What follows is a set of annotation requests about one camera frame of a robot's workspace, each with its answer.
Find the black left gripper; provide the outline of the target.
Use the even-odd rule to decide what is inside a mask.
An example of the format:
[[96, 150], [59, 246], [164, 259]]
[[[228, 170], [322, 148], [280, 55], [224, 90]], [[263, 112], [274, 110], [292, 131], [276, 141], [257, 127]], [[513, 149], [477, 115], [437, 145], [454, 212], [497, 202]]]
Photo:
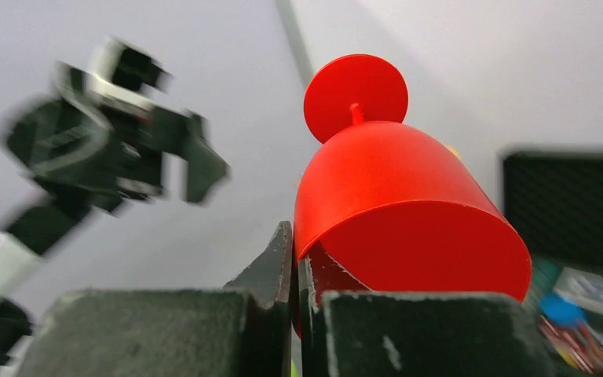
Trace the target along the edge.
[[86, 76], [58, 63], [52, 92], [17, 109], [3, 126], [0, 142], [41, 189], [103, 208], [121, 199], [164, 196], [162, 152], [186, 162], [188, 203], [202, 203], [228, 176], [228, 164], [206, 138], [204, 117], [154, 108], [150, 148], [143, 122], [96, 104], [87, 93]]

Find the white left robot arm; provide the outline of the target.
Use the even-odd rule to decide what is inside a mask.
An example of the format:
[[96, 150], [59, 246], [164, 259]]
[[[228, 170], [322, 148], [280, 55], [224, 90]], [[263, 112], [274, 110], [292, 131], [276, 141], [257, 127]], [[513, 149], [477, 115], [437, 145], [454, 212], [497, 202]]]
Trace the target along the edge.
[[0, 225], [0, 366], [32, 332], [27, 312], [9, 294], [90, 213], [114, 214], [127, 200], [164, 196], [167, 154], [186, 162], [189, 203], [202, 203], [228, 173], [201, 115], [91, 97], [88, 81], [84, 71], [59, 64], [53, 94], [26, 104], [0, 127], [3, 145], [42, 189]]

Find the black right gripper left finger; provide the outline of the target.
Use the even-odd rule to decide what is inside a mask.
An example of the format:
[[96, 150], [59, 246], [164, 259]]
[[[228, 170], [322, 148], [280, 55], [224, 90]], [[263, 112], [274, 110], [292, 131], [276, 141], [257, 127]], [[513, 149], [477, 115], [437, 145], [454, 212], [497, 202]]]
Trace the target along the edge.
[[45, 313], [16, 374], [288, 376], [291, 224], [221, 288], [85, 289]]

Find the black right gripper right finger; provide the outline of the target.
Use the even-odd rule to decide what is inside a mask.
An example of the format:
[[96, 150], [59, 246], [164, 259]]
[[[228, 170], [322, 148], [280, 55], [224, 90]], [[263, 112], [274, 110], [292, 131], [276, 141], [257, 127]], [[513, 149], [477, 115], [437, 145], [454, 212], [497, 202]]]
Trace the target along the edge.
[[553, 376], [533, 319], [495, 293], [367, 291], [325, 254], [298, 263], [306, 376]]

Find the red wine glass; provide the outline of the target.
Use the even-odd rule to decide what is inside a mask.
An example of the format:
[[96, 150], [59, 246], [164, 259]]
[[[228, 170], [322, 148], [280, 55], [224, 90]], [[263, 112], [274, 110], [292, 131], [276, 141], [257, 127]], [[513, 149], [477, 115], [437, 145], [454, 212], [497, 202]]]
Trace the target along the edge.
[[345, 55], [314, 75], [303, 113], [320, 148], [297, 190], [296, 260], [322, 251], [374, 291], [522, 302], [524, 241], [451, 148], [404, 123], [407, 108], [404, 77], [381, 57]]

